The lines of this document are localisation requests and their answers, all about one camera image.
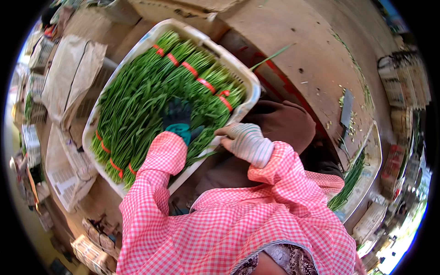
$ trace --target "plastic basket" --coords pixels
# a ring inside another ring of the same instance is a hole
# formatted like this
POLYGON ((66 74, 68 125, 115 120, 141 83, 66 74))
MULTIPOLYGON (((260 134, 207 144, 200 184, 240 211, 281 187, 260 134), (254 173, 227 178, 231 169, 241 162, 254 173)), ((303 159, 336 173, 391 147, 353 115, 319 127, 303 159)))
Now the plastic basket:
POLYGON ((52 124, 49 134, 46 173, 55 194, 70 213, 90 191, 98 175, 88 156, 78 152, 81 144, 76 142, 81 142, 83 128, 84 125, 73 124, 70 133, 77 134, 72 136, 52 124))
POLYGON ((41 102, 41 93, 43 92, 46 77, 41 74, 31 73, 26 84, 27 93, 32 95, 35 102, 41 102))
MULTIPOLYGON (((214 54, 218 57, 218 60, 221 64, 225 65, 237 79, 239 79, 243 85, 246 87, 246 100, 243 104, 238 106, 234 113, 229 118, 230 122, 239 122, 244 116, 249 112, 250 109, 255 105, 260 97, 260 82, 253 74, 248 67, 246 67, 243 63, 241 63, 236 57, 234 57, 230 52, 224 49, 222 46, 214 43, 207 35, 203 34, 201 31, 184 24, 175 19, 167 19, 156 26, 154 26, 141 40, 131 49, 131 51, 126 55, 126 57, 119 64, 115 72, 112 74, 110 79, 108 80, 105 87, 110 85, 112 80, 117 76, 122 66, 128 62, 131 62, 135 57, 144 53, 146 50, 151 48, 154 43, 159 39, 159 37, 165 33, 166 31, 173 30, 177 32, 182 38, 192 39, 198 46, 209 49, 214 52, 214 54)), ((104 166, 95 161, 95 155, 93 152, 89 150, 90 144, 92 142, 92 137, 95 134, 95 130, 98 127, 99 119, 99 106, 96 103, 93 107, 93 110, 88 118, 86 127, 83 133, 83 146, 84 151, 90 156, 93 161, 93 164, 98 169, 98 172, 103 176, 104 179, 107 180, 109 185, 123 198, 127 191, 123 189, 123 184, 116 184, 111 178, 107 175, 104 170, 104 166)), ((214 150, 214 148, 220 144, 220 137, 216 137, 211 142, 210 146, 205 149, 200 156, 207 154, 214 150)), ((188 167, 182 174, 174 181, 174 183, 169 187, 169 192, 172 194, 175 192, 186 179, 202 164, 204 159, 194 163, 192 166, 188 167)))
POLYGON ((55 43, 45 37, 41 37, 35 46, 35 50, 29 59, 29 68, 44 68, 55 43))
POLYGON ((81 101, 81 104, 78 106, 77 113, 75 115, 76 119, 87 119, 90 116, 99 94, 116 68, 117 64, 115 62, 111 61, 107 57, 104 58, 101 70, 95 77, 92 86, 81 101))
POLYGON ((382 165, 382 148, 376 121, 370 126, 370 130, 362 146, 364 147, 365 166, 353 191, 347 198, 347 203, 335 211, 336 216, 345 223, 363 200, 371 185, 376 179, 382 165))
POLYGON ((363 244, 373 234, 385 218, 387 207, 373 202, 360 221, 353 228, 352 237, 363 244))
POLYGON ((115 0, 100 8, 99 11, 113 22, 131 26, 141 18, 127 0, 115 0))
POLYGON ((40 140, 35 125, 22 125, 22 136, 26 145, 28 167, 33 168, 41 163, 40 140))

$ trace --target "orange rubber band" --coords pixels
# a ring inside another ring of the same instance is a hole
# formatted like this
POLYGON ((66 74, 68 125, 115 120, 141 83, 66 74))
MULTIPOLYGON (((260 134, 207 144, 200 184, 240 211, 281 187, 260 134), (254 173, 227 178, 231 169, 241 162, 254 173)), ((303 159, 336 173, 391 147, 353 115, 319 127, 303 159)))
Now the orange rubber band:
POLYGON ((98 135, 98 130, 96 130, 96 131, 95 131, 95 133, 96 133, 96 137, 98 138, 98 140, 99 140, 99 141, 102 141, 102 140, 103 140, 103 138, 102 138, 102 137, 100 137, 100 136, 98 135))
POLYGON ((229 104, 229 102, 226 100, 226 98, 218 95, 219 99, 223 104, 229 109, 229 112, 232 112, 232 106, 229 104))
POLYGON ((130 172, 131 172, 133 175, 136 176, 136 172, 133 171, 133 169, 132 169, 132 164, 131 164, 131 163, 128 164, 128 168, 130 169, 130 172))
POLYGON ((221 91, 221 93, 219 95, 229 96, 229 90, 221 91))
POLYGON ((103 141, 101 141, 101 147, 102 147, 102 149, 104 150, 104 151, 106 151, 107 153, 111 153, 111 151, 109 150, 109 149, 107 149, 105 146, 104 146, 104 142, 103 141))
POLYGON ((190 64, 188 64, 187 62, 182 62, 182 66, 185 67, 185 68, 187 68, 188 71, 190 71, 190 72, 193 74, 193 76, 194 76, 195 78, 198 77, 198 73, 197 73, 197 71, 194 70, 194 68, 191 67, 190 64))
POLYGON ((118 176, 122 179, 122 176, 123 176, 123 170, 121 169, 121 168, 119 168, 119 167, 117 167, 114 163, 113 163, 113 161, 111 160, 111 158, 110 158, 110 164, 111 164, 111 166, 113 166, 113 168, 115 168, 116 170, 118 170, 119 171, 119 174, 118 174, 118 176))
POLYGON ((197 81, 202 83, 205 87, 207 87, 213 94, 216 93, 216 90, 208 81, 204 80, 203 78, 197 78, 197 81))
POLYGON ((159 48, 156 44, 153 45, 153 48, 157 49, 156 53, 160 55, 161 57, 164 57, 164 50, 162 48, 159 48))
POLYGON ((172 55, 172 53, 169 53, 166 56, 168 56, 169 60, 171 60, 174 66, 177 67, 179 65, 179 62, 177 62, 176 58, 172 55))

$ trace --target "dark green glove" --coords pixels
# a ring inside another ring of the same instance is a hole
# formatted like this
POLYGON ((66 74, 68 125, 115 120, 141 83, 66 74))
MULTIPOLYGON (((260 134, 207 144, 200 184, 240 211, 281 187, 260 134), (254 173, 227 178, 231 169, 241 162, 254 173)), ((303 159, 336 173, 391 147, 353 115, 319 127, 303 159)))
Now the dark green glove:
POLYGON ((168 113, 162 112, 162 118, 165 131, 173 132, 182 137, 187 146, 205 128, 200 126, 190 131, 191 105, 188 101, 181 101, 179 98, 175 98, 169 103, 168 113))

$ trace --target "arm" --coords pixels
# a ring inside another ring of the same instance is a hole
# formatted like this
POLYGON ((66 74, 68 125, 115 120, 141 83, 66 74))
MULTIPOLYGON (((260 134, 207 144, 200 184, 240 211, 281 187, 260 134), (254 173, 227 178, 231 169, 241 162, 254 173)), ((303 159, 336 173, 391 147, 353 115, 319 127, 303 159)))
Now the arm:
POLYGON ((268 164, 263 169, 251 165, 249 179, 273 185, 275 199, 296 204, 302 215, 326 205, 323 190, 306 176, 298 153, 287 143, 275 141, 273 144, 275 148, 268 164))
POLYGON ((176 175, 185 165, 187 146, 175 133, 163 132, 151 143, 145 162, 136 180, 119 205, 122 213, 122 249, 117 273, 136 272, 151 256, 136 250, 140 243, 158 249, 166 238, 168 221, 167 183, 169 175, 176 175), (148 236, 145 232, 156 232, 148 236))
POLYGON ((304 170, 298 153, 284 142, 271 142, 264 138, 260 127, 254 124, 237 123, 218 129, 223 146, 251 163, 248 178, 273 185, 272 192, 280 203, 294 203, 297 215, 305 215, 319 207, 326 208, 324 191, 340 190, 344 181, 338 176, 314 173, 309 176, 304 170))

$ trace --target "pink gingham sleeve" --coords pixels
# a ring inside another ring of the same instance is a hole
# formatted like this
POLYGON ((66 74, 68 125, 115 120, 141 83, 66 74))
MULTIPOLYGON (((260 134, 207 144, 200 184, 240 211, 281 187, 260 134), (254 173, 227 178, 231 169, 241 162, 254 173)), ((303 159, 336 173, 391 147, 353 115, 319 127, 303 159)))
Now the pink gingham sleeve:
POLYGON ((136 180, 119 205, 123 218, 122 249, 118 258, 117 273, 127 274, 138 270, 144 260, 152 255, 139 249, 139 242, 151 248, 160 245, 168 228, 167 184, 170 175, 179 173, 187 156, 183 139, 172 132, 159 134, 151 143, 145 162, 138 170, 136 180), (154 243, 145 232, 157 232, 154 243))
POLYGON ((332 190, 341 189, 344 181, 338 176, 309 177, 300 157, 293 148, 282 141, 274 141, 275 147, 268 164, 259 169, 253 165, 248 170, 248 178, 253 181, 273 185, 272 193, 280 203, 295 204, 299 216, 310 214, 323 206, 326 207, 326 189, 320 184, 332 186, 332 190))

